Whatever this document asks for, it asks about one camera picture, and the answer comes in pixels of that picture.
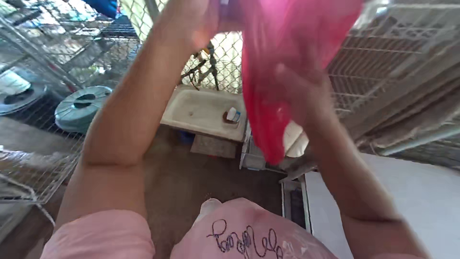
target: forearm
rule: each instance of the forearm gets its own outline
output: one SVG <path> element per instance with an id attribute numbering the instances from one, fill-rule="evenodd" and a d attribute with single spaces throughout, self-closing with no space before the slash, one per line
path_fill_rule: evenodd
<path id="1" fill-rule="evenodd" d="M 339 120 L 306 127 L 322 178 L 340 212 L 360 220 L 399 220 L 391 198 L 362 160 Z"/>
<path id="2" fill-rule="evenodd" d="M 83 151 L 88 164 L 135 165 L 160 124 L 190 48 L 152 29 L 133 65 L 91 124 Z"/>

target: blue cloth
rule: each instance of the blue cloth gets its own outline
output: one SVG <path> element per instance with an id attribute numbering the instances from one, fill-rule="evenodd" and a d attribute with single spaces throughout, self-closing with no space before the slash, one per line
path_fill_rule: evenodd
<path id="1" fill-rule="evenodd" d="M 99 13 L 115 19 L 117 4 L 116 0 L 84 0 Z"/>

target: cursive writing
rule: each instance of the cursive writing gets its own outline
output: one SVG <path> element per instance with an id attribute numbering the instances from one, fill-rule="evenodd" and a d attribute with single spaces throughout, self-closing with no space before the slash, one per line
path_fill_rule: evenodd
<path id="1" fill-rule="evenodd" d="M 257 245 L 254 238 L 254 229 L 248 225 L 246 230 L 241 234 L 241 239 L 237 233 L 231 232 L 226 238 L 220 240 L 220 237 L 225 234 L 227 230 L 227 221 L 225 219 L 219 219 L 213 222 L 211 226 L 212 233 L 206 237 L 213 237 L 216 239 L 217 247 L 221 252 L 229 252 L 231 248 L 235 247 L 236 240 L 236 250 L 243 255 L 244 259 L 250 259 L 248 248 L 251 245 L 254 246 L 254 250 L 259 257 L 265 257 L 267 252 L 273 252 L 276 256 L 276 259 L 283 258 L 283 250 L 280 246 L 277 246 L 276 232 L 274 229 L 270 228 L 268 230 L 268 236 L 262 237 L 262 248 L 263 252 L 260 253 L 257 249 Z"/>

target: white wall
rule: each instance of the white wall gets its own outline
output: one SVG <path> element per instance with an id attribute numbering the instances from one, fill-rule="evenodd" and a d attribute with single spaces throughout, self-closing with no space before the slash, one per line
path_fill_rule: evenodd
<path id="1" fill-rule="evenodd" d="M 436 259 L 460 254 L 460 173 L 443 167 L 363 154 L 396 207 Z M 313 234 L 340 259 L 352 255 L 340 215 L 319 173 L 305 175 Z"/>

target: white bottle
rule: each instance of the white bottle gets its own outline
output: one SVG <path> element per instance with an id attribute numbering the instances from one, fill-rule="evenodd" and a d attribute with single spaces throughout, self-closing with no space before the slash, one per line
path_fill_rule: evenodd
<path id="1" fill-rule="evenodd" d="M 238 122 L 240 121 L 241 112 L 237 111 L 234 107 L 231 107 L 227 113 L 227 119 Z"/>

